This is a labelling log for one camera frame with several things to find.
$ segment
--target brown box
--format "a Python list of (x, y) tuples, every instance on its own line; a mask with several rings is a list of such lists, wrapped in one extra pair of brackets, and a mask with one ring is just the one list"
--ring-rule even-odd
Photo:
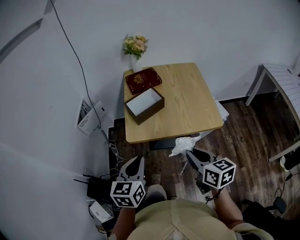
[(149, 88), (124, 104), (130, 116), (140, 125), (165, 107), (165, 98), (154, 88)]

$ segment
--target white plastic bag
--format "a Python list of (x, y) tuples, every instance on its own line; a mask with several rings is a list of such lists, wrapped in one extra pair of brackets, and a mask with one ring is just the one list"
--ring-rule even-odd
[(169, 157), (175, 156), (179, 153), (186, 154), (186, 151), (191, 151), (195, 146), (195, 143), (201, 139), (201, 134), (197, 137), (179, 137), (176, 138), (176, 146), (173, 148)]

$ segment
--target shoe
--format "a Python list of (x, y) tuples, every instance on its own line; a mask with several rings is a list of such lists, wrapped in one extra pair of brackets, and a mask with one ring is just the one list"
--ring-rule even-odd
[(159, 174), (152, 174), (151, 179), (152, 179), (152, 184), (153, 184), (154, 180), (159, 181), (159, 183), (157, 183), (157, 184), (160, 184), (161, 176)]
[(287, 169), (285, 168), (285, 157), (284, 157), (284, 156), (282, 156), (282, 157), (280, 158), (279, 163), (280, 163), (280, 166), (283, 168), (283, 170), (284, 170), (285, 172), (288, 172), (288, 171), (289, 171), (289, 170), (287, 170)]

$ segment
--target dark red book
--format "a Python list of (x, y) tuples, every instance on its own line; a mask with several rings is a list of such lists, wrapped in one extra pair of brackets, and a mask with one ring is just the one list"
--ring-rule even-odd
[(152, 67), (128, 75), (125, 79), (132, 95), (162, 83), (160, 76)]

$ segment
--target beige shirt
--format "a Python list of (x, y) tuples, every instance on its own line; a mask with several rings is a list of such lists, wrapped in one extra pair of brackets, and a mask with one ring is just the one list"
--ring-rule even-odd
[(153, 204), (138, 212), (129, 240), (238, 240), (239, 232), (273, 240), (267, 232), (243, 223), (232, 230), (202, 202), (179, 199)]

